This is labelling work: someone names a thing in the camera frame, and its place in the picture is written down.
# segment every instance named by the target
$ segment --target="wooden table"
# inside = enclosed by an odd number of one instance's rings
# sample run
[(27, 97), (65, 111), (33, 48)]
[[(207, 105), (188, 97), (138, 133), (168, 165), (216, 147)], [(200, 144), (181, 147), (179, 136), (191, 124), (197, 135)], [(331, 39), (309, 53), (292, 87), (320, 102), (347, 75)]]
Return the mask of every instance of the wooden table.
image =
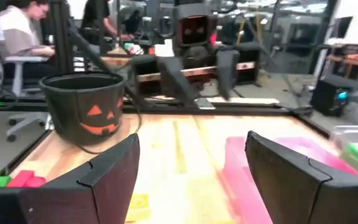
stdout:
[[(242, 99), (240, 103), (276, 103), (274, 99)], [(266, 138), (308, 137), (329, 148), (327, 140), (295, 118), (280, 116), (142, 115), (140, 164), (134, 200), (147, 197), (150, 206), (131, 207), (127, 221), (150, 224), (244, 223), (233, 213), (217, 178), (224, 166), (225, 140), (253, 130)], [(136, 114), (124, 114), (119, 131), (93, 147), (103, 151), (133, 133)], [(76, 168), (94, 155), (51, 132), (12, 173), (31, 169), (48, 181)]]

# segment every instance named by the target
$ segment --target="man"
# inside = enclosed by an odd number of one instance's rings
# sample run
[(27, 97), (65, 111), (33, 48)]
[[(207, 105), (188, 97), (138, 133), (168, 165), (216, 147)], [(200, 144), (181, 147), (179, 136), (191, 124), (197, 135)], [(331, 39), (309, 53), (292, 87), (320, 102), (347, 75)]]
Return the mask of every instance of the man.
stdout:
[[(40, 44), (32, 20), (46, 17), (49, 10), (48, 0), (9, 0), (8, 7), (0, 12), (0, 54), (4, 61), (10, 56), (55, 55), (53, 47)], [(4, 64), (7, 77), (14, 75), (14, 63)], [(58, 73), (57, 69), (46, 63), (23, 64), (24, 78), (42, 78)]]
[(140, 23), (139, 10), (135, 10), (134, 13), (124, 21), (125, 30), (128, 34), (135, 34)]
[[(104, 4), (104, 11), (100, 12), (97, 9), (97, 2), (96, 1), (103, 1)], [(116, 7), (116, 2), (113, 0), (112, 2), (112, 14), (109, 13), (109, 6), (108, 6), (109, 0), (87, 0), (85, 4), (84, 9), (84, 16), (82, 19), (81, 28), (92, 28), (97, 27), (97, 20), (98, 20), (98, 14), (103, 14), (103, 25), (106, 28), (107, 32), (112, 37), (117, 37), (117, 15), (118, 10)], [(122, 40), (131, 40), (134, 37), (132, 35), (127, 34), (121, 34)]]

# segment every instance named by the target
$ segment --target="pink object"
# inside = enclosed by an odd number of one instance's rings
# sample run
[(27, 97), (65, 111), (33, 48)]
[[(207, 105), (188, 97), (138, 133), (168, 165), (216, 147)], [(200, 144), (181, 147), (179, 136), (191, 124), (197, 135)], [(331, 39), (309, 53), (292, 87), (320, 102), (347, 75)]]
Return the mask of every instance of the pink object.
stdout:
[(249, 170), (243, 137), (226, 139), (223, 186), (241, 223), (272, 224), (269, 213)]
[[(344, 161), (310, 139), (302, 137), (278, 138), (276, 142), (331, 167), (358, 175), (358, 172)], [(229, 196), (234, 212), (241, 218), (241, 224), (272, 224), (250, 173), (247, 156), (244, 152), (245, 144), (246, 139), (243, 137), (226, 139), (226, 158), (220, 176), (221, 182)]]
[(212, 36), (211, 36), (211, 43), (212, 45), (215, 45), (216, 44), (216, 39), (218, 38), (218, 35), (216, 33), (214, 33)]
[(278, 138), (275, 142), (330, 167), (358, 176), (358, 171), (310, 139), (303, 137)]
[(6, 187), (23, 187), (24, 184), (35, 176), (34, 171), (22, 170), (13, 178)]
[(33, 177), (29, 179), (23, 187), (41, 187), (46, 184), (47, 180), (43, 177)]

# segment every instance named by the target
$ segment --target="green light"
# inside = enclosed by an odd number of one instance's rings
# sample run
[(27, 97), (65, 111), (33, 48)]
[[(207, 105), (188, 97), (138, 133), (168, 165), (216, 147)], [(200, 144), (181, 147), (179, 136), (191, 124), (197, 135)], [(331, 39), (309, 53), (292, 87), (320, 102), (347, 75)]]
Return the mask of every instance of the green light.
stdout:
[(348, 97), (348, 95), (349, 95), (348, 92), (344, 91), (344, 92), (338, 94), (338, 99), (344, 100)]

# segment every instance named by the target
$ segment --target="jack-o'-lantern bucket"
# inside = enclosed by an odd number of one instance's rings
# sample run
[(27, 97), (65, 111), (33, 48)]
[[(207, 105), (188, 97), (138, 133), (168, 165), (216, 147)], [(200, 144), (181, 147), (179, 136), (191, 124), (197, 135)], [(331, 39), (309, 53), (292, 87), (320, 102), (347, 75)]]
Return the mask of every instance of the jack-o'-lantern bucket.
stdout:
[(121, 124), (126, 79), (103, 72), (45, 77), (40, 87), (56, 132), (79, 146), (98, 144)]

